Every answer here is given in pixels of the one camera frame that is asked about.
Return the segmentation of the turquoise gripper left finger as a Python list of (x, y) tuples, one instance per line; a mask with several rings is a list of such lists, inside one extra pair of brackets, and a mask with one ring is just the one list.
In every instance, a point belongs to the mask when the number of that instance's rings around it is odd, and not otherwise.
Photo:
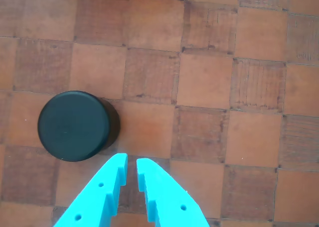
[(113, 155), (93, 176), (56, 227), (109, 227), (117, 215), (120, 189), (126, 185), (128, 155)]

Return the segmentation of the turquoise gripper right finger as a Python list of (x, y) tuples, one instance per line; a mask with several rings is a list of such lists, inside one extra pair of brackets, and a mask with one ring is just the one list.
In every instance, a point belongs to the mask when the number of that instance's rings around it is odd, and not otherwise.
[(148, 158), (137, 160), (138, 188), (144, 193), (148, 222), (156, 227), (208, 227), (201, 208), (163, 168)]

